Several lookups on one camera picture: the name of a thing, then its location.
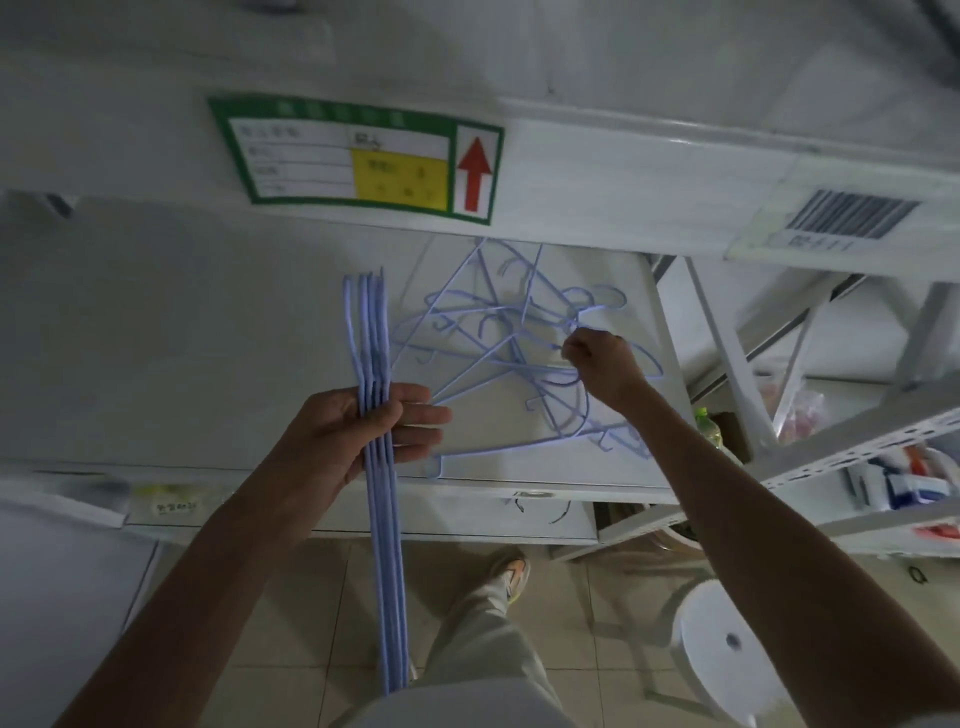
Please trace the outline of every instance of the plastic bottle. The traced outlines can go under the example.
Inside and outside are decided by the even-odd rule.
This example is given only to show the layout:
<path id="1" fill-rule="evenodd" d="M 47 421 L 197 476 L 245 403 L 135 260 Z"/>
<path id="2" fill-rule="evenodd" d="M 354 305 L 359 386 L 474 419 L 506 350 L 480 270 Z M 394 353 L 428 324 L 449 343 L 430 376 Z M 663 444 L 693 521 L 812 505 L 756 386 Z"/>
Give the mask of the plastic bottle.
<path id="1" fill-rule="evenodd" d="M 697 407 L 694 410 L 693 419 L 697 423 L 697 429 L 700 430 L 701 435 L 710 440 L 714 447 L 723 447 L 723 435 L 720 434 L 720 427 L 710 419 L 706 407 Z"/>

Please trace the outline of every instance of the barcode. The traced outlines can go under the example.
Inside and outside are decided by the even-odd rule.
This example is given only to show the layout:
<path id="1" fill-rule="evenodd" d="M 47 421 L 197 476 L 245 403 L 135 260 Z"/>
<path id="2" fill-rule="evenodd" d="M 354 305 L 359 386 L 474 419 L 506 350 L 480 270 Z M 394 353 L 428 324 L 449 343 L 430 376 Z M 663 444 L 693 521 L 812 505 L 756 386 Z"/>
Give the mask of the barcode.
<path id="1" fill-rule="evenodd" d="M 920 203 L 818 189 L 788 230 L 879 240 Z"/>

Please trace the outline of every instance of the hand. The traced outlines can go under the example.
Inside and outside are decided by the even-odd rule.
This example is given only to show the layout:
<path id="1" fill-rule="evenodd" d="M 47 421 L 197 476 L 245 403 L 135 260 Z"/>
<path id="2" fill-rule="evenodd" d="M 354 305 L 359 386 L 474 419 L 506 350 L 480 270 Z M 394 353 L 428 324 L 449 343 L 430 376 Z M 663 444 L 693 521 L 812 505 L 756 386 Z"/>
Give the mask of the hand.
<path id="1" fill-rule="evenodd" d="M 578 328 L 564 341 L 561 354 L 577 368 L 587 391 L 621 414 L 630 390 L 646 385 L 630 344 L 609 331 Z"/>
<path id="2" fill-rule="evenodd" d="M 397 463 L 420 460 L 443 433 L 431 427 L 451 419 L 448 407 L 430 401 L 418 384 L 394 384 L 390 399 L 360 417 L 357 391 L 338 389 L 311 395 L 270 454 L 244 481 L 224 510 L 257 530 L 305 539 L 340 491 L 363 470 L 364 446 L 392 430 Z"/>

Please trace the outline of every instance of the shoe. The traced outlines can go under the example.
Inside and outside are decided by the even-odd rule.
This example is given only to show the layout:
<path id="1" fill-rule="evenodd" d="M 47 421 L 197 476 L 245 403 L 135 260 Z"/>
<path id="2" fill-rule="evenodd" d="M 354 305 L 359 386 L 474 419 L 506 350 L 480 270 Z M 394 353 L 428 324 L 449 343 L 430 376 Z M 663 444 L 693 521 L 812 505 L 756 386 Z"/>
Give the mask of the shoe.
<path id="1" fill-rule="evenodd" d="M 513 553 L 497 561 L 490 576 L 503 579 L 507 586 L 507 604 L 513 604 L 523 594 L 530 578 L 530 561 L 522 553 Z"/>

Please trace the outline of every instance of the white stool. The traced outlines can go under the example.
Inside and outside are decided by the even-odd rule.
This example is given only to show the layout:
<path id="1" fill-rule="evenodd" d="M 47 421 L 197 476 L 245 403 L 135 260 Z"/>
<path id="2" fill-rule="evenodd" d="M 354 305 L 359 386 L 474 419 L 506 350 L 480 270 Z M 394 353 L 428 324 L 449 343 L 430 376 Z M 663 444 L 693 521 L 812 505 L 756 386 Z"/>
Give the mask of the white stool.
<path id="1" fill-rule="evenodd" d="M 651 576 L 690 570 L 649 570 Z M 789 695 L 754 631 L 718 579 L 701 570 L 673 593 L 653 624 L 595 625 L 597 633 L 668 647 L 697 700 L 645 688 L 644 697 L 702 716 L 756 728 L 761 716 Z"/>

